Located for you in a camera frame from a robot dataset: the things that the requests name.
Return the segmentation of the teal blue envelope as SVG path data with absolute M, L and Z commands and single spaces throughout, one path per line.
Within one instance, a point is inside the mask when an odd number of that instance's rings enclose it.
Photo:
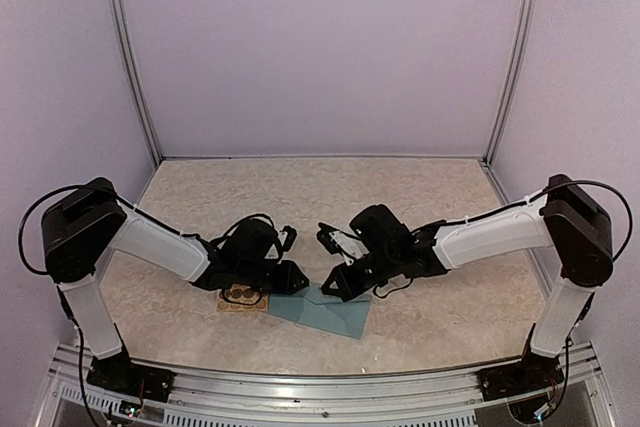
M 360 339 L 370 306 L 369 294 L 343 302 L 339 297 L 323 294 L 320 285 L 312 283 L 292 295 L 271 294 L 268 313 L 324 332 Z

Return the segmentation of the round sticker seal sheet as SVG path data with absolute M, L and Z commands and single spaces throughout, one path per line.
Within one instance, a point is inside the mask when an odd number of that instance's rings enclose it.
M 234 284 L 221 290 L 217 310 L 224 313 L 267 312 L 269 296 L 248 286 Z

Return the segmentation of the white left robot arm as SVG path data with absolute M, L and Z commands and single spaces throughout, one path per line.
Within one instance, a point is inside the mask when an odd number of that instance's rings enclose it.
M 125 358 L 125 340 L 100 286 L 97 263 L 104 253 L 134 259 L 205 292 L 241 285 L 261 296 L 290 296 L 310 284 L 286 256 L 296 237 L 293 227 L 277 228 L 268 215 L 255 213 L 207 239 L 169 226 L 97 177 L 35 200 L 20 220 L 17 248 L 24 268 L 57 289 L 79 344 L 101 362 L 102 377 L 127 392 L 139 383 L 140 371 Z

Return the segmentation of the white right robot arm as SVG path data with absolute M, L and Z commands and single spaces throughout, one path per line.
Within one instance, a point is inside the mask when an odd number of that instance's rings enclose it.
M 361 211 L 348 232 L 321 223 L 317 240 L 343 259 L 321 290 L 348 302 L 366 292 L 376 293 L 398 276 L 413 282 L 485 259 L 551 249 L 560 261 L 560 272 L 530 331 L 529 354 L 511 370 L 512 383 L 531 391 L 549 376 L 549 359 L 563 350 L 596 291 L 612 277 L 614 264 L 631 239 L 626 236 L 620 247 L 613 246 L 611 216 L 589 195 L 590 187 L 616 196 L 626 210 L 627 227 L 634 227 L 631 206 L 618 189 L 564 174 L 550 177 L 542 189 L 494 210 L 413 229 L 384 204 Z

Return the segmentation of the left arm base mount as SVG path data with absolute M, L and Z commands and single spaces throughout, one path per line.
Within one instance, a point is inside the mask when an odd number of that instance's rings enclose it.
M 174 379 L 171 370 L 133 362 L 125 346 L 113 356 L 95 357 L 87 374 L 91 386 L 162 403 L 168 401 Z

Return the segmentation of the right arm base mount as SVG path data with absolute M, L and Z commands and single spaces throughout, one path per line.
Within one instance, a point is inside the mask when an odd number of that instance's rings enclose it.
M 481 369 L 477 373 L 484 401 L 523 395 L 562 384 L 565 375 L 559 357 L 543 357 L 526 348 L 515 362 Z

